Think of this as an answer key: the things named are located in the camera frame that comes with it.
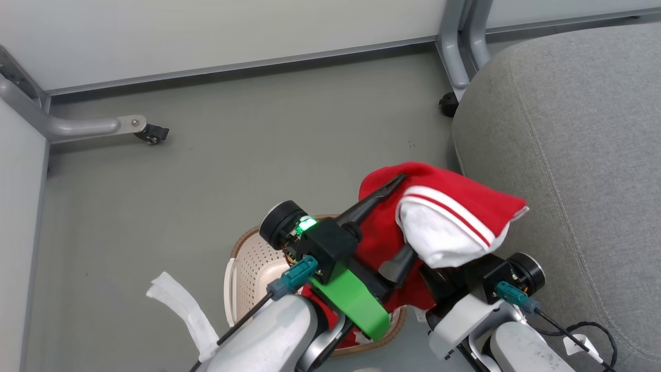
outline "plastic basket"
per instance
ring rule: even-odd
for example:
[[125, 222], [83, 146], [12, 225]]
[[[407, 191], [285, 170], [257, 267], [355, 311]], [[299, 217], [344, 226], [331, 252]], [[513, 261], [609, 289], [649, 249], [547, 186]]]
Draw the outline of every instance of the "plastic basket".
[[[333, 215], [316, 218], [334, 217]], [[231, 258], [225, 268], [223, 301], [227, 323], [233, 326], [237, 319], [250, 310], [256, 301], [266, 294], [266, 284], [280, 277], [289, 265], [282, 252], [271, 248], [255, 227], [243, 234], [232, 249]], [[369, 342], [349, 348], [336, 349], [331, 356], [337, 357], [360, 353], [389, 343], [399, 333], [406, 320], [406, 307], [391, 313], [388, 333], [378, 342]]]

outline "caster wheel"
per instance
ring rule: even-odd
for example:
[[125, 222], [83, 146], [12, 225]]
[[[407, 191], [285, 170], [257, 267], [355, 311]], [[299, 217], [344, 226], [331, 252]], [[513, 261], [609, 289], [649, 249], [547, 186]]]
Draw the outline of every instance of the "caster wheel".
[[450, 92], [438, 101], [438, 105], [441, 106], [443, 115], [453, 118], [455, 112], [457, 112], [457, 107], [459, 107], [459, 101], [457, 101], [457, 96], [454, 92]]
[[160, 126], [147, 123], [147, 126], [145, 126], [145, 129], [142, 132], [134, 134], [148, 144], [156, 145], [160, 141], [165, 141], [169, 132], [170, 130], [168, 128], [161, 128]]

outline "black cable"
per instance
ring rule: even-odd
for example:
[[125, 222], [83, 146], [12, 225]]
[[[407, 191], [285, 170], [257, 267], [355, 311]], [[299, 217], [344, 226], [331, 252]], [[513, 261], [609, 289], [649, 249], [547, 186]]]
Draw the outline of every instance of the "black cable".
[[[600, 330], [602, 330], [606, 334], [606, 336], [608, 336], [608, 341], [610, 341], [611, 347], [613, 348], [613, 356], [611, 357], [610, 366], [615, 367], [615, 362], [617, 362], [617, 344], [615, 343], [615, 338], [613, 337], [613, 335], [611, 335], [611, 332], [608, 332], [608, 330], [604, 326], [602, 326], [601, 324], [596, 323], [596, 322], [579, 322], [579, 323], [576, 323], [576, 324], [573, 324], [573, 325], [567, 327], [567, 332], [573, 332], [573, 331], [575, 331], [575, 330], [577, 330], [581, 327], [585, 327], [585, 326], [592, 326], [592, 327], [599, 328]], [[544, 334], [546, 336], [554, 336], [555, 337], [555, 336], [562, 336], [563, 335], [562, 332], [549, 332], [549, 331], [540, 330], [540, 329], [537, 329], [537, 328], [535, 328], [535, 330], [538, 333]]]
[[[230, 329], [227, 332], [225, 332], [225, 334], [222, 337], [220, 337], [220, 340], [218, 340], [215, 344], [220, 346], [223, 344], [223, 342], [227, 341], [227, 339], [230, 338], [237, 330], [239, 330], [239, 328], [241, 328], [241, 326], [245, 322], [247, 322], [248, 319], [250, 319], [260, 308], [262, 308], [262, 306], [264, 306], [266, 301], [270, 300], [271, 297], [273, 297], [273, 292], [267, 293], [266, 296], [264, 296], [261, 300], [259, 300], [259, 302], [256, 303], [253, 306], [253, 308], [246, 313], [246, 315], [242, 316], [238, 322], [236, 322], [232, 327], [230, 327]], [[202, 364], [200, 363], [199, 360], [196, 361], [189, 372], [197, 371], [197, 369], [200, 368], [201, 365]]]
[[[576, 338], [574, 337], [574, 335], [572, 335], [571, 333], [569, 333], [568, 330], [566, 330], [565, 328], [563, 328], [563, 327], [562, 327], [560, 324], [558, 324], [555, 320], [551, 319], [551, 318], [550, 318], [548, 315], [546, 315], [542, 310], [540, 310], [539, 308], [536, 308], [536, 309], [535, 309], [535, 312], [538, 313], [539, 316], [541, 316], [542, 318], [544, 318], [544, 320], [546, 320], [546, 321], [547, 321], [548, 323], [550, 323], [552, 326], [554, 326], [555, 328], [558, 328], [558, 331], [560, 331], [562, 334], [564, 334], [565, 336], [567, 336], [567, 338], [569, 338], [570, 340], [572, 340], [572, 341], [573, 341], [576, 345], [578, 345], [581, 349], [583, 349], [583, 350], [585, 350], [586, 352], [590, 353], [590, 351], [591, 351], [590, 348], [588, 348], [587, 346], [585, 346], [585, 344], [583, 344], [581, 341], [579, 341], [578, 339], [576, 339]], [[604, 368], [606, 368], [606, 371], [616, 372], [616, 370], [614, 370], [613, 367], [611, 367], [610, 365], [608, 365], [606, 362], [603, 361], [603, 362], [602, 362], [602, 365], [603, 365]]]
[[189, 371], [189, 372], [195, 372], [195, 371], [197, 371], [198, 368], [200, 368], [201, 365], [202, 365], [202, 363], [200, 363], [200, 361], [198, 360], [198, 361], [195, 362], [195, 364], [190, 368], [190, 371]]

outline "teal connector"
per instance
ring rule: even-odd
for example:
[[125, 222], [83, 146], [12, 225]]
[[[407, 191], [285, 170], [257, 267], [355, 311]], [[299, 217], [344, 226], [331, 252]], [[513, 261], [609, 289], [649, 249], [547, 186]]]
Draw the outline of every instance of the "teal connector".
[[266, 292], [271, 294], [273, 301], [277, 301], [284, 295], [297, 291], [317, 272], [317, 266], [319, 263], [314, 257], [306, 256], [283, 272], [280, 279], [267, 284]]
[[518, 306], [528, 314], [534, 314], [535, 309], [540, 307], [537, 300], [529, 298], [525, 292], [506, 281], [498, 283], [496, 294], [507, 303]]
[[282, 273], [280, 280], [289, 291], [296, 291], [310, 280], [310, 277], [317, 272], [319, 263], [312, 256], [305, 256], [294, 266]]

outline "gray chair seat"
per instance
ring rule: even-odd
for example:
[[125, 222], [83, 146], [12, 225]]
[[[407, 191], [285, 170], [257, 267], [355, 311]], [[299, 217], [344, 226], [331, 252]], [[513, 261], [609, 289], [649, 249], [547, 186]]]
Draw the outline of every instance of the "gray chair seat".
[[[543, 266], [535, 297], [556, 320], [607, 327], [618, 372], [661, 371], [660, 70], [658, 24], [530, 40], [476, 75], [453, 122], [466, 176], [529, 203], [499, 254]], [[576, 332], [609, 361], [590, 328]], [[577, 371], [603, 370], [547, 339]]]

